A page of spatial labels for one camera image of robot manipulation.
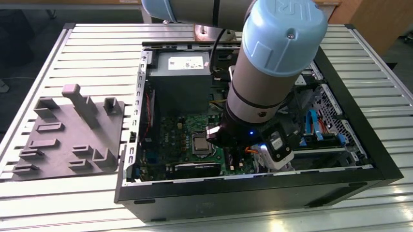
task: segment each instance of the light blue joint cap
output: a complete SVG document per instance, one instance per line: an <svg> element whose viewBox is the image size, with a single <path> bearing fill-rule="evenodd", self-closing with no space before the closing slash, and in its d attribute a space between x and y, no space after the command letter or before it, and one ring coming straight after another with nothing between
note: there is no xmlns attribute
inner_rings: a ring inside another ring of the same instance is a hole
<svg viewBox="0 0 413 232"><path fill-rule="evenodd" d="M316 57L328 19L312 0L257 0L243 29L243 49L270 76L298 74Z"/></svg>
<svg viewBox="0 0 413 232"><path fill-rule="evenodd" d="M142 5L150 16L177 23L169 0L142 0Z"/></svg>

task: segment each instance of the black cable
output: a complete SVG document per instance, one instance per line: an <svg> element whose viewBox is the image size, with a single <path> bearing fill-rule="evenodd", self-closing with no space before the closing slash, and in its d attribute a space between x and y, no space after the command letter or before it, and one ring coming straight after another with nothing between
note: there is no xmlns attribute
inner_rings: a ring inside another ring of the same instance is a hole
<svg viewBox="0 0 413 232"><path fill-rule="evenodd" d="M290 91L285 99L282 100L281 106L278 108L280 110L290 104L293 98L294 98L294 91Z"/></svg>
<svg viewBox="0 0 413 232"><path fill-rule="evenodd" d="M296 103L297 103L297 109L298 109L298 118L300 118L300 120L298 120L298 122L300 122L300 126L301 126L301 130L300 130L300 135L302 136L304 135L304 117L302 117L302 109L301 109L301 106L300 106L300 101L298 101L298 97L297 97L297 95L298 95L298 93L297 93L297 89L296 89L296 87L293 87L293 91L294 91L294 99L296 99Z"/></svg>
<svg viewBox="0 0 413 232"><path fill-rule="evenodd" d="M214 71L215 50L217 50L217 46L218 46L219 40L221 40L225 32L226 32L226 29L222 29L222 31L219 32L219 35L217 37L217 40L215 40L215 43L214 43L214 46L213 46L211 54L210 54L210 57L209 57L209 70L210 70L211 74L215 72Z"/></svg>
<svg viewBox="0 0 413 232"><path fill-rule="evenodd" d="M214 0L214 8L213 8L213 26L214 27L218 27L219 6L221 6L221 0Z"/></svg>

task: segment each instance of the white label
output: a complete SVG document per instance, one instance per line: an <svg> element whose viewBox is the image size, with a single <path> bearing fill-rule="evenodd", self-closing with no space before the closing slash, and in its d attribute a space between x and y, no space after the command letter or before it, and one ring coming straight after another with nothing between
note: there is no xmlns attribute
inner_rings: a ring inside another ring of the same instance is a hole
<svg viewBox="0 0 413 232"><path fill-rule="evenodd" d="M171 57L169 58L169 70L203 69L202 57Z"/></svg>
<svg viewBox="0 0 413 232"><path fill-rule="evenodd" d="M120 3L139 3L138 0L119 0Z"/></svg>
<svg viewBox="0 0 413 232"><path fill-rule="evenodd" d="M272 145L274 147L274 150L278 150L282 147L282 139L278 138L274 141L272 141Z"/></svg>

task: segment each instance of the wooden cabinet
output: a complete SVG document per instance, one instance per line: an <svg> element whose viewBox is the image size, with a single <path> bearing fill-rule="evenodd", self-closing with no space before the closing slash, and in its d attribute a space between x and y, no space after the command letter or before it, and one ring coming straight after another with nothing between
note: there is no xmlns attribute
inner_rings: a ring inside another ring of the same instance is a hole
<svg viewBox="0 0 413 232"><path fill-rule="evenodd" d="M330 24L353 24L380 55L413 23L413 0L342 0Z"/></svg>

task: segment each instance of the aluminum table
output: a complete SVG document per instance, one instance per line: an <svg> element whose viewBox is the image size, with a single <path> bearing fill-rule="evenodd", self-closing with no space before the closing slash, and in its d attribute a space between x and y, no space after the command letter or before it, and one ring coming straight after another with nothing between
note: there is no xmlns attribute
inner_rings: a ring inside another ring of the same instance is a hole
<svg viewBox="0 0 413 232"><path fill-rule="evenodd" d="M412 231L413 98L357 30L344 25L329 26L321 47L405 176L389 186L329 207L145 224L112 203L116 174L11 180L39 97L66 104L62 87L78 83L94 102L111 96L125 101L126 141L142 42L193 40L187 24L78 24L62 31L0 144L0 231Z"/></svg>

